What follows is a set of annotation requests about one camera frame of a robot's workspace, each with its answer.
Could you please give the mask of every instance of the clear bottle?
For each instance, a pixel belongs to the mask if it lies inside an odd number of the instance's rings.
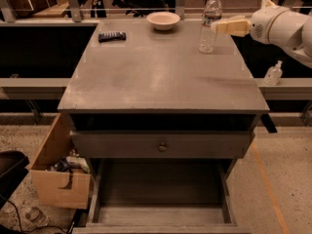
[[[222,17],[222,3],[220,0],[209,0],[204,8],[199,42],[199,51],[211,53],[215,47],[216,33],[211,30],[211,24]]]
[[[279,83],[280,78],[282,77],[282,61],[278,60],[275,66],[271,66],[264,77],[264,83],[270,86],[275,86]]]
[[[37,207],[27,208],[25,216],[37,227],[44,227],[49,223],[48,217]]]

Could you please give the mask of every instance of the white bowl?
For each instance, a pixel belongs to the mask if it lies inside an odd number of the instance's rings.
[[[177,14],[171,12],[154,12],[147,15],[146,19],[157,30],[170,30],[180,20]]]

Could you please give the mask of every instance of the drawer handle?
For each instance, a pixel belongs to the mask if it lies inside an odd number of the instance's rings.
[[[168,149],[167,145],[166,145],[164,142],[161,142],[160,145],[159,145],[159,147],[158,147],[158,150],[159,150],[160,152],[166,152],[167,149]]]

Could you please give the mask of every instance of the desk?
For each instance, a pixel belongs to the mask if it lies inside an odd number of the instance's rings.
[[[73,233],[250,233],[236,226],[226,178],[268,107],[232,38],[203,55],[199,29],[97,26],[58,107],[79,153],[103,159],[87,226]],[[103,31],[127,40],[100,44]]]

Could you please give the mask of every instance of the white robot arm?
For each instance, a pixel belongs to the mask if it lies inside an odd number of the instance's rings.
[[[263,44],[280,47],[287,55],[312,68],[312,17],[262,0],[251,19],[238,16],[212,24],[212,30],[235,36],[251,34]]]

